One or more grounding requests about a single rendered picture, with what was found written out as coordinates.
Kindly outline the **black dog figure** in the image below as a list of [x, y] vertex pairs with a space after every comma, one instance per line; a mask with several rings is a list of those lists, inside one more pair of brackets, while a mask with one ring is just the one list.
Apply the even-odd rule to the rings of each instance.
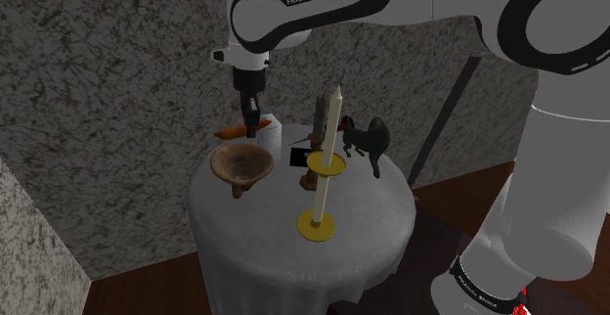
[[361, 157], [368, 153], [373, 176], [379, 178], [378, 160], [388, 149], [391, 139], [391, 134], [386, 123], [380, 117], [374, 117], [370, 121], [368, 129], [364, 131], [355, 126], [351, 116], [344, 115], [340, 119], [337, 130], [343, 132], [343, 151], [346, 156], [351, 156], [351, 148]]

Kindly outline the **round table with white cloth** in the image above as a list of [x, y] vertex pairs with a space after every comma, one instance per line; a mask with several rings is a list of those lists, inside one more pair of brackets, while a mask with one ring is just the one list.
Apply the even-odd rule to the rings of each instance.
[[234, 199], [205, 158], [186, 198], [212, 315], [326, 315], [330, 304], [358, 302], [397, 270], [412, 235], [414, 196], [387, 156], [379, 177], [359, 154], [330, 179], [325, 212], [333, 236], [314, 243], [297, 230], [314, 195], [289, 163], [311, 127], [285, 124], [282, 152], [269, 175]]

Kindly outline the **brown footed bowl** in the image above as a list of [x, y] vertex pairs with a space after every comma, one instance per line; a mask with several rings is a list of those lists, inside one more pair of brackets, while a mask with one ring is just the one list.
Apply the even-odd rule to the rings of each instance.
[[218, 148], [211, 155], [210, 168], [231, 185], [233, 198], [239, 199], [273, 170], [274, 158], [258, 145], [235, 143]]

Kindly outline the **white candle on yellow holder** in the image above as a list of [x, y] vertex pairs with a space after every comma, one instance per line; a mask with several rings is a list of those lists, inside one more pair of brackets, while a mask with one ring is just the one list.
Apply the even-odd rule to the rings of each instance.
[[332, 237], [335, 230], [333, 219], [325, 212], [325, 204], [329, 179], [341, 174], [346, 168], [344, 158], [334, 152], [342, 100], [340, 87], [337, 86], [327, 100], [327, 122], [322, 148], [307, 158], [308, 168], [318, 174], [317, 189], [313, 208], [299, 215], [296, 226], [300, 235], [310, 242], [326, 241]]

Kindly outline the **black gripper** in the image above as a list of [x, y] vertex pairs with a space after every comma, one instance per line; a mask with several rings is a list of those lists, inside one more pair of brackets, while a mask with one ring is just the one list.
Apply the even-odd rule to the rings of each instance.
[[233, 67], [233, 86], [240, 91], [240, 110], [246, 126], [246, 137], [255, 138], [260, 121], [257, 98], [266, 85], [266, 70], [246, 70]]

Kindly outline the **orange carrot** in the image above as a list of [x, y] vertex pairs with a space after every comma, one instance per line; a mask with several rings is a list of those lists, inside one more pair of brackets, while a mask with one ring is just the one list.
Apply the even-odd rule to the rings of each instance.
[[[256, 126], [256, 130], [260, 130], [260, 129], [268, 126], [271, 123], [272, 123], [272, 121], [270, 119], [260, 119], [258, 125]], [[223, 128], [223, 129], [217, 131], [214, 134], [214, 136], [221, 140], [233, 140], [233, 139], [237, 139], [240, 137], [245, 137], [246, 134], [247, 134], [247, 126], [241, 125], [241, 126], [235, 126], [235, 127], [230, 127], [230, 128]]]

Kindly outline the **small black flat card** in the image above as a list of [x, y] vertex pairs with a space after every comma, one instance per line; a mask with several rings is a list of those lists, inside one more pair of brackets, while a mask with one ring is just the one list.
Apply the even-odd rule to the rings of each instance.
[[294, 167], [307, 167], [307, 158], [312, 153], [309, 148], [291, 148], [289, 165]]

